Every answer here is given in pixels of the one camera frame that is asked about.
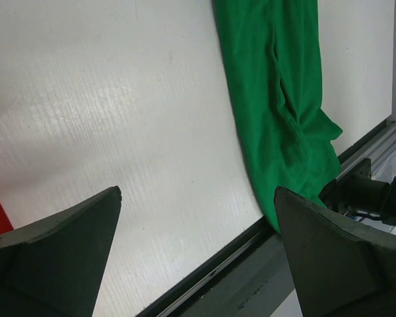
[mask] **white surface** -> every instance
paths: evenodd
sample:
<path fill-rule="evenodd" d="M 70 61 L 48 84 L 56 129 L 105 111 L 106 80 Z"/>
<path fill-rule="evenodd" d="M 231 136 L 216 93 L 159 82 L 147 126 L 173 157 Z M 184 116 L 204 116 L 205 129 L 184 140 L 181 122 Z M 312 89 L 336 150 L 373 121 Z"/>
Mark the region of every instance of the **white surface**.
<path fill-rule="evenodd" d="M 370 70 L 388 64 L 393 30 L 378 27 L 365 40 L 373 23 L 364 17 L 375 13 L 389 26 L 389 3 L 321 2 L 321 27 L 330 23 L 321 37 L 323 107 L 346 131 L 339 151 L 379 121 L 376 112 L 389 111 L 378 100 L 389 99 L 387 65 L 385 74 Z M 361 21 L 349 30 L 354 20 L 342 16 L 352 8 Z M 353 52 L 346 58 L 326 48 L 331 41 L 344 52 L 345 33 Z M 375 118 L 366 115 L 368 101 L 376 102 Z M 356 122 L 364 127 L 355 130 Z M 0 200 L 12 223 L 26 225 L 115 184 L 123 207 L 95 316 L 140 312 L 261 216 L 236 139 L 211 2 L 0 1 Z"/>
<path fill-rule="evenodd" d="M 394 0 L 319 0 L 323 109 L 338 154 L 391 115 Z"/>
<path fill-rule="evenodd" d="M 296 289 L 286 297 L 275 312 L 271 314 L 271 317 L 302 317 L 301 306 L 299 305 Z"/>

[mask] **white board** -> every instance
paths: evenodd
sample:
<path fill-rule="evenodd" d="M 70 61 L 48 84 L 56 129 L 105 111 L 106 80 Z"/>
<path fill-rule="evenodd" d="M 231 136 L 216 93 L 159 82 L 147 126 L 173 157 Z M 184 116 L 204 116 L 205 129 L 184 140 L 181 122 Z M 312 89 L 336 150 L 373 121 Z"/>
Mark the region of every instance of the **white board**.
<path fill-rule="evenodd" d="M 390 3 L 361 2 L 370 2 L 369 10 Z M 333 53 L 332 61 L 356 71 L 353 59 Z M 349 130 L 340 151 L 363 134 L 353 128 L 356 118 L 368 130 L 378 121 L 362 111 L 362 101 L 377 94 L 363 98 L 345 86 L 355 101 L 349 108 L 350 99 L 338 103 L 329 92 L 353 74 L 334 84 L 325 74 L 324 108 Z M 371 87 L 358 78 L 364 84 L 356 85 Z M 116 184 L 123 207 L 99 317 L 134 316 L 260 218 L 211 2 L 0 1 L 0 201 L 12 224 L 37 221 Z"/>
<path fill-rule="evenodd" d="M 391 115 L 394 0 L 319 0 L 323 109 L 345 151 Z"/>

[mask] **green cloth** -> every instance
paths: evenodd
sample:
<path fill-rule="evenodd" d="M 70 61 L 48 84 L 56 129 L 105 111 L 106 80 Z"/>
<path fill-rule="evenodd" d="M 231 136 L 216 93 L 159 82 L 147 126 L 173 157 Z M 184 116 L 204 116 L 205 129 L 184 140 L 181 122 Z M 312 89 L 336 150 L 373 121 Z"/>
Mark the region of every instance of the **green cloth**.
<path fill-rule="evenodd" d="M 279 232 L 277 186 L 321 203 L 342 130 L 321 111 L 317 0 L 214 0 L 236 129 L 259 205 Z"/>

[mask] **white corrugated plastic sheet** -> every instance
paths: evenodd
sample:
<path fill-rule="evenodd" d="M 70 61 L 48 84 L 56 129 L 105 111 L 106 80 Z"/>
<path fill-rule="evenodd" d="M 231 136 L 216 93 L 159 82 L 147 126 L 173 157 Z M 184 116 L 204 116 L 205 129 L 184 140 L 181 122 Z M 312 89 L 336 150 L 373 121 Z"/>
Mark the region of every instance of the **white corrugated plastic sheet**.
<path fill-rule="evenodd" d="M 393 1 L 319 3 L 340 153 L 391 112 Z M 0 200 L 12 224 L 113 185 L 123 207 L 99 317 L 136 315 L 260 218 L 211 1 L 0 1 Z"/>

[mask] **black cable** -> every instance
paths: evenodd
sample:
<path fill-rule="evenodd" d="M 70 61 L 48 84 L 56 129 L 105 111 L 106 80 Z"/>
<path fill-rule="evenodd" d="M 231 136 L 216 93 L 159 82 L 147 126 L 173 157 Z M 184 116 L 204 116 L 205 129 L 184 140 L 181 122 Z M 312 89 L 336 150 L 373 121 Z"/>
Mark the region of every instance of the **black cable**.
<path fill-rule="evenodd" d="M 369 213 L 355 213 L 354 216 L 362 217 L 362 220 L 364 220 L 364 218 L 368 218 L 368 219 L 375 220 L 375 221 L 381 221 L 384 219 L 384 217 L 382 217 L 382 216 L 371 216 L 371 214 L 369 214 Z"/>

